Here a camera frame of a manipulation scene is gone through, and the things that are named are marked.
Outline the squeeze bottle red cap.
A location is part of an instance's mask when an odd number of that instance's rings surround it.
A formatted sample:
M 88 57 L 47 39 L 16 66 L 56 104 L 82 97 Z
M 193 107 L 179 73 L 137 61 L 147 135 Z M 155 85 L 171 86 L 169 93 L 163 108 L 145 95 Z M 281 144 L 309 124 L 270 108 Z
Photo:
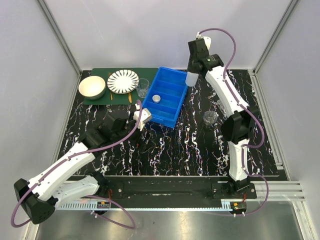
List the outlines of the squeeze bottle red cap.
M 188 87 L 194 87 L 197 83 L 198 77 L 199 77 L 198 73 L 192 73 L 188 71 L 185 79 L 185 84 Z

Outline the blue compartment bin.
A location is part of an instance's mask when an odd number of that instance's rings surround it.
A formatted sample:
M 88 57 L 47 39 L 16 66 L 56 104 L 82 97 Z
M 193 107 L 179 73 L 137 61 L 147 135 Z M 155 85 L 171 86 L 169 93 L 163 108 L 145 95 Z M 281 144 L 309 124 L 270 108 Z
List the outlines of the blue compartment bin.
M 149 91 L 142 103 L 152 114 L 152 122 L 169 128 L 176 126 L 188 86 L 187 73 L 167 67 L 160 67 L 152 81 Z M 154 103 L 153 95 L 159 95 L 161 100 Z

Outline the small glass beaker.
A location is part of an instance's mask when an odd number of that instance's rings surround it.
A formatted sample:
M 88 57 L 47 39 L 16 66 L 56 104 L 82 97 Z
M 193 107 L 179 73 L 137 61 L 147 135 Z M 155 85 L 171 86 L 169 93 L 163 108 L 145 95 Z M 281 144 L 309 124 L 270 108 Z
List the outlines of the small glass beaker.
M 215 111 L 208 110 L 203 115 L 203 123 L 206 126 L 214 125 L 218 120 L 218 115 Z

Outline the clear tube rack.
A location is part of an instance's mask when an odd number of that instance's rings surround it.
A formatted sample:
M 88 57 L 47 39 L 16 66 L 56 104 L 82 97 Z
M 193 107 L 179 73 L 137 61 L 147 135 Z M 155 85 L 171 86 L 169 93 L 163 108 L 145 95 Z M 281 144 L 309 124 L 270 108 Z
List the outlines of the clear tube rack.
M 227 116 L 226 110 L 225 110 L 224 105 L 220 99 L 216 102 L 216 106 L 219 108 L 219 110 L 221 111 L 223 116 L 226 117 Z

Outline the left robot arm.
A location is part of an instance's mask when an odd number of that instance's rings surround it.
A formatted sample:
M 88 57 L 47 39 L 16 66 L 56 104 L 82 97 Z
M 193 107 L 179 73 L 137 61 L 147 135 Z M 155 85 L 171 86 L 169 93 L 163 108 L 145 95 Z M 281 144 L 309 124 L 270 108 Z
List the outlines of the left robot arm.
M 40 224 L 59 207 L 80 198 L 110 197 L 112 189 L 102 173 L 93 171 L 81 180 L 64 184 L 75 172 L 97 159 L 110 148 L 129 140 L 138 143 L 145 124 L 152 114 L 144 108 L 131 113 L 127 118 L 104 120 L 81 135 L 75 144 L 42 173 L 25 180 L 17 180 L 13 187 L 17 205 L 11 215 L 12 227 L 18 228 L 15 216 L 22 208 L 28 221 Z

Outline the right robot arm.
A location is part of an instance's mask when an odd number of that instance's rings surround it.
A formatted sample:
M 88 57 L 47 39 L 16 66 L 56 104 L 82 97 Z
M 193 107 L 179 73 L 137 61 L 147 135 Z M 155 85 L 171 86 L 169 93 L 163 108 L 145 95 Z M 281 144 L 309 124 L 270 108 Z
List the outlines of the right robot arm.
M 227 119 L 221 133 L 229 148 L 229 181 L 225 188 L 232 198 L 239 198 L 250 186 L 248 171 L 248 144 L 255 121 L 248 113 L 249 104 L 237 92 L 227 76 L 223 61 L 209 53 L 206 40 L 197 38 L 188 42 L 188 74 L 198 74 L 211 85 L 224 107 Z

